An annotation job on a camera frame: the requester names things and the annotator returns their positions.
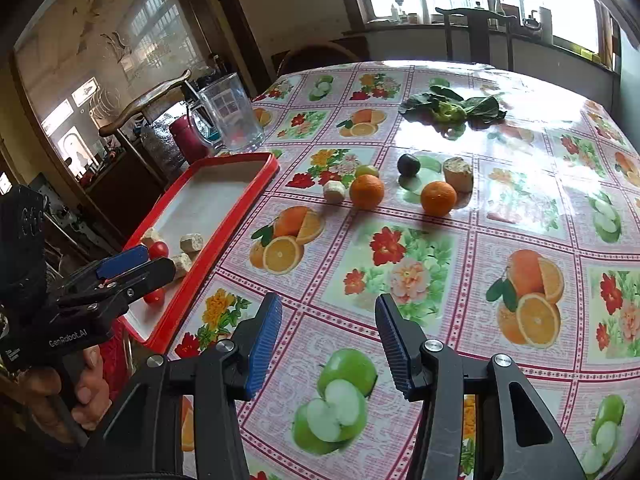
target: tangerine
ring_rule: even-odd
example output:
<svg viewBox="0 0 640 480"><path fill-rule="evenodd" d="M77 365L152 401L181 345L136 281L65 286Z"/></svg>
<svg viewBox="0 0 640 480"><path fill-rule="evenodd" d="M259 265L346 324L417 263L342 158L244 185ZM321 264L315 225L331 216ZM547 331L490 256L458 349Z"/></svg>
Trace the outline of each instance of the tangerine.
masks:
<svg viewBox="0 0 640 480"><path fill-rule="evenodd" d="M518 298L532 292L544 294L545 285L538 260L540 254L530 249L515 251L507 261L507 278L516 290Z"/></svg>
<svg viewBox="0 0 640 480"><path fill-rule="evenodd" d="M273 224L273 237L298 236L307 211L309 208L303 205L289 207L281 211Z"/></svg>
<svg viewBox="0 0 640 480"><path fill-rule="evenodd" d="M349 197L357 208L374 209L385 197L385 185L376 176L361 175L351 183Z"/></svg>
<svg viewBox="0 0 640 480"><path fill-rule="evenodd" d="M427 215L445 216L453 209L458 194L451 184L437 180L430 182L420 193L420 203Z"/></svg>

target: metal bolt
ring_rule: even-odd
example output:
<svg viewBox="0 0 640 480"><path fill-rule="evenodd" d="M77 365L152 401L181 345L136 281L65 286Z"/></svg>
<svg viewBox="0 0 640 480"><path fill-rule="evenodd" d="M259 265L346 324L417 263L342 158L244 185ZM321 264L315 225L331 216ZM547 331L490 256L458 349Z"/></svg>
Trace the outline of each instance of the metal bolt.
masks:
<svg viewBox="0 0 640 480"><path fill-rule="evenodd" d="M444 345L437 339L427 339L427 341L424 342L424 347L431 352L439 352L444 348Z"/></svg>
<svg viewBox="0 0 640 480"><path fill-rule="evenodd" d="M146 360L146 365L149 368L158 368L162 366L162 363L164 363L164 358L159 354L152 355Z"/></svg>
<svg viewBox="0 0 640 480"><path fill-rule="evenodd" d="M494 361L498 366L507 367L511 365L511 358L507 354L496 354Z"/></svg>
<svg viewBox="0 0 640 480"><path fill-rule="evenodd" d="M231 339L221 339L216 343L216 350L226 354L227 352L231 352L235 346Z"/></svg>

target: red container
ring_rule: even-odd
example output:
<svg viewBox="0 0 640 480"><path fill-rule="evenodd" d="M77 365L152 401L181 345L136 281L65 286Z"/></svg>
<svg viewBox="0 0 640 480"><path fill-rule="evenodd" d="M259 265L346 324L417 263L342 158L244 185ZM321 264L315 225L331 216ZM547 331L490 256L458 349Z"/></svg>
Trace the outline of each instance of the red container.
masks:
<svg viewBox="0 0 640 480"><path fill-rule="evenodd" d="M171 123L169 131L189 164L209 156L209 145L186 115Z"/></svg>

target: wooden handle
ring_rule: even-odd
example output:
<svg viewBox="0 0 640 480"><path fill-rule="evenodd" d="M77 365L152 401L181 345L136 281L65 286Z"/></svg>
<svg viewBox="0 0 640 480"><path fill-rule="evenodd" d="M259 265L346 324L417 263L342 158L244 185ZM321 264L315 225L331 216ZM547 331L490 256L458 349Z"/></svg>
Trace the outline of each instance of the wooden handle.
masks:
<svg viewBox="0 0 640 480"><path fill-rule="evenodd" d="M154 86L149 92L146 94L142 94L137 99L130 102L127 107L120 113L118 118L113 121L113 123L106 124L98 130L98 133L101 137L109 137L112 136L115 131L124 126L130 118L134 115L139 114L142 111L142 108L148 106L156 99L162 97L172 88L180 86L182 83L187 81L191 77L191 70L185 70L182 75L176 79L169 79L169 81L164 81L157 86Z"/></svg>

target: finger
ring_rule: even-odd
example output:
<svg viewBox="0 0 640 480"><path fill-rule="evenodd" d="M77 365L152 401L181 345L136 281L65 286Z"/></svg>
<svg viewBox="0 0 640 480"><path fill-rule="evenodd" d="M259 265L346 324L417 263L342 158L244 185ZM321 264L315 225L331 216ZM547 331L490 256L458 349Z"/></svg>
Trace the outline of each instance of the finger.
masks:
<svg viewBox="0 0 640 480"><path fill-rule="evenodd" d="M98 345L85 348L82 350L82 354L84 354L84 362L91 370L96 369L98 366L102 368L102 355Z"/></svg>
<svg viewBox="0 0 640 480"><path fill-rule="evenodd" d="M109 386L106 381L103 382L104 385L87 405L78 405L71 410L71 415L78 424L98 423L107 411L111 402L109 400Z"/></svg>
<svg viewBox="0 0 640 480"><path fill-rule="evenodd" d="M28 396L50 396L60 393L62 383L53 368L31 368L18 377L18 384Z"/></svg>
<svg viewBox="0 0 640 480"><path fill-rule="evenodd" d="M82 404L88 404L95 394L106 384L102 378L102 366L98 365L93 370L85 368L78 384L76 384L76 397Z"/></svg>

